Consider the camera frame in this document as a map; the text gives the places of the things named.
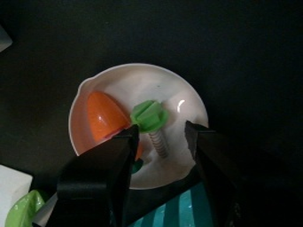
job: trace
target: dark background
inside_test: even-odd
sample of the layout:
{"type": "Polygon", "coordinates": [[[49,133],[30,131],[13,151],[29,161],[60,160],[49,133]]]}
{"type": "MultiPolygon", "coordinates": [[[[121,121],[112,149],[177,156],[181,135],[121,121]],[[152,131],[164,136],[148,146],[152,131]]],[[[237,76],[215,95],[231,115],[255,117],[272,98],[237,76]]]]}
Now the dark background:
{"type": "MultiPolygon", "coordinates": [[[[0,53],[0,163],[53,192],[74,156],[68,110],[80,82],[118,64],[151,63],[195,87],[209,126],[245,148],[240,161],[257,153],[280,162],[277,173],[261,169],[264,187],[301,203],[301,15],[300,1],[0,0],[13,39],[0,53]]],[[[300,216],[296,206],[289,213],[300,216]]]]}

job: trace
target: orange object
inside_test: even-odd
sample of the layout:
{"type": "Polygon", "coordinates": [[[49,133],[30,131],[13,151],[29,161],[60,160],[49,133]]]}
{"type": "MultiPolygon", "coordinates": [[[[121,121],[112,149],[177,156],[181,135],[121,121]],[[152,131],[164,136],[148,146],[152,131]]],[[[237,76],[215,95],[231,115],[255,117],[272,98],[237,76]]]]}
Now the orange object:
{"type": "MultiPolygon", "coordinates": [[[[93,91],[88,97],[88,120],[96,144],[110,139],[130,126],[130,118],[121,111],[116,100],[100,91],[93,91]]],[[[138,145],[136,160],[141,152],[141,145],[138,145]]]]}

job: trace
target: white box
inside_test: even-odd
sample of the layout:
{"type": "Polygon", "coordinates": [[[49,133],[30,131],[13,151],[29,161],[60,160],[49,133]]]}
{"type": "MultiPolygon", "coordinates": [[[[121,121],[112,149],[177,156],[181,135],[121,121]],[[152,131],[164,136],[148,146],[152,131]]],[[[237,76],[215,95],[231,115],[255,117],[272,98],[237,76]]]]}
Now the white box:
{"type": "Polygon", "coordinates": [[[5,226],[5,217],[10,207],[26,195],[32,176],[0,165],[0,226],[5,226]]]}
{"type": "Polygon", "coordinates": [[[12,39],[9,38],[4,28],[0,25],[0,52],[12,45],[12,39]]]}

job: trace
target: teal striped object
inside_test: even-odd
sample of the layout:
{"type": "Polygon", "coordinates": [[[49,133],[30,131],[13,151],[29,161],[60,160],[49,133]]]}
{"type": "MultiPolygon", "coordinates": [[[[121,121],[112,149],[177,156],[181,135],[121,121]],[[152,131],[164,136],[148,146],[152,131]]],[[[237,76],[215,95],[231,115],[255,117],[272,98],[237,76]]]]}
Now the teal striped object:
{"type": "Polygon", "coordinates": [[[213,227],[203,183],[152,210],[129,227],[213,227]]]}

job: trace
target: green item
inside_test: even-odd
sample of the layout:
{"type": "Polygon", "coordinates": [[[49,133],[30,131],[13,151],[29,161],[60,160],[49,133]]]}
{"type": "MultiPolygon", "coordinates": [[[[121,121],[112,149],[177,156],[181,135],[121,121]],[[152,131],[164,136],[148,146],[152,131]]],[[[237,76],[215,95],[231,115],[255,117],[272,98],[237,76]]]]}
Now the green item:
{"type": "Polygon", "coordinates": [[[141,166],[143,166],[143,160],[137,159],[132,165],[130,173],[134,174],[140,170],[141,166]]]}
{"type": "Polygon", "coordinates": [[[140,133],[149,133],[160,129],[167,119],[168,112],[153,100],[147,100],[136,105],[130,112],[130,122],[138,125],[140,133]]]}
{"type": "Polygon", "coordinates": [[[5,219],[5,227],[32,227],[32,219],[45,201],[46,195],[42,192],[30,191],[10,208],[5,219]]]}

